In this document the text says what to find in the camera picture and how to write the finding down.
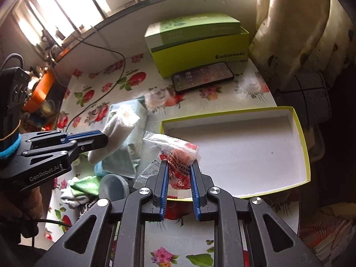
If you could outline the person's left hand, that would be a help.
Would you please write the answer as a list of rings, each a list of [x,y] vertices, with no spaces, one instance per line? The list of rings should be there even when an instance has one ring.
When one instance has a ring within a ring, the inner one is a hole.
[[[26,220],[40,219],[42,212],[43,204],[40,187],[17,195],[1,192],[1,217],[7,220],[16,218]]]

